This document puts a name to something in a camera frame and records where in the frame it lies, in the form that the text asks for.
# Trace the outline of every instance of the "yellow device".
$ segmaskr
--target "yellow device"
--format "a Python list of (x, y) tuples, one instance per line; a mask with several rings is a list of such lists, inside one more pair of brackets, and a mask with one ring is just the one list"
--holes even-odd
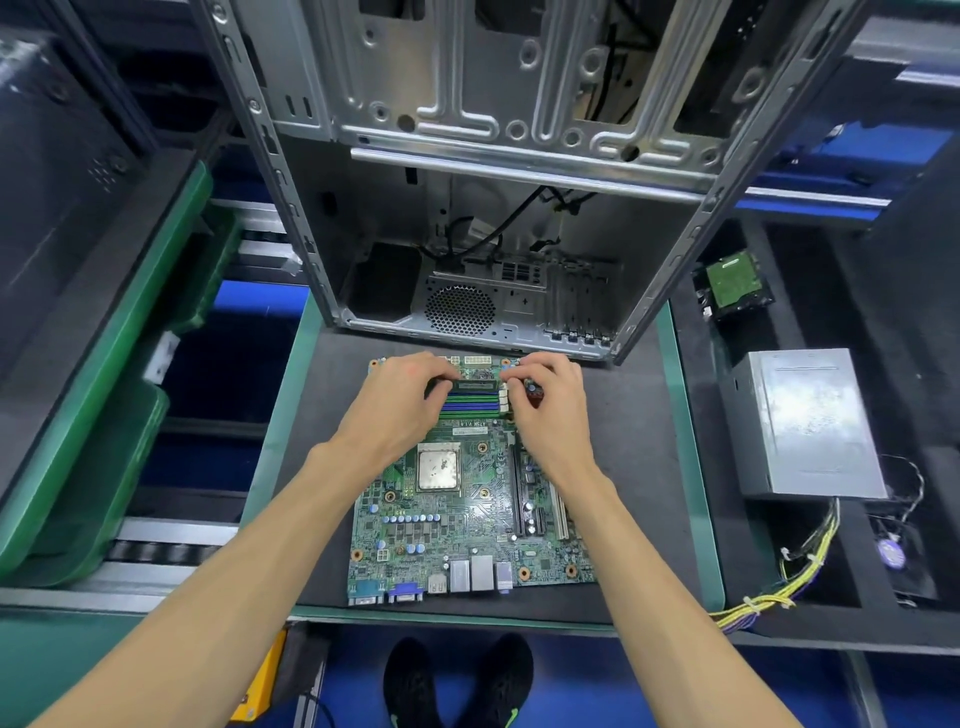
[(276, 669), (280, 665), (280, 656), (283, 654), (283, 645), (287, 640), (287, 631), (281, 630), (276, 636), (267, 657), (260, 669), (253, 677), (253, 682), (240, 701), (240, 705), (233, 711), (231, 721), (252, 723), (270, 708), (270, 695), (274, 691)]

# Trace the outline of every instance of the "metal computer chassis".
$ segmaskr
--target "metal computer chassis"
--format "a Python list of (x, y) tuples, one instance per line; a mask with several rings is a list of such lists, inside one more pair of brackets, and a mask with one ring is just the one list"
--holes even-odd
[[(584, 118), (583, 103), (608, 72), (598, 38), (622, 3), (545, 0), (540, 32), (525, 35), (483, 27), (471, 0), (424, 0), (404, 17), (371, 11), (372, 0), (192, 2), (329, 324), (615, 363), (776, 151), (866, 5), (770, 0), (747, 15), (732, 0), (675, 0), (617, 123)], [(742, 22), (728, 20), (734, 11)], [(731, 123), (678, 132), (731, 22), (745, 50), (715, 102)], [(437, 250), (458, 208), (477, 217), (486, 205), (492, 226), (538, 185), (598, 195), (577, 217), (531, 207), (496, 259), (449, 271), (425, 255), (392, 315), (354, 310), (358, 266), (377, 243)], [(529, 252), (561, 233), (562, 246)], [(517, 266), (540, 275), (517, 279)]]

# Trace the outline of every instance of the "hexagonal mesh grille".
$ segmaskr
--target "hexagonal mesh grille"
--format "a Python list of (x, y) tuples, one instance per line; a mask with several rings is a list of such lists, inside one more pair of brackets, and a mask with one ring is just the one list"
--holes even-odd
[(430, 326), (443, 333), (476, 336), (493, 323), (493, 301), (472, 285), (448, 285), (434, 291), (426, 301)]

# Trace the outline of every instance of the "person's left arm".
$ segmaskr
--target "person's left arm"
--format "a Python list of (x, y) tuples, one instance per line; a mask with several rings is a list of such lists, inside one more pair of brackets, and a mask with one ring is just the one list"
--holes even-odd
[(423, 352), (373, 368), (336, 435), (226, 546), (33, 724), (222, 728), (361, 492), (436, 424), (459, 376)]

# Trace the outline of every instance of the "forearm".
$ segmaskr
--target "forearm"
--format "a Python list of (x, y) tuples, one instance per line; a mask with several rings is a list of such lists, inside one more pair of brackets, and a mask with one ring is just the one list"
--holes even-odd
[(661, 728), (799, 726), (666, 565), (599, 471), (567, 498)]
[(200, 566), (35, 726), (221, 728), (333, 530), (375, 473), (311, 452), (249, 526)]

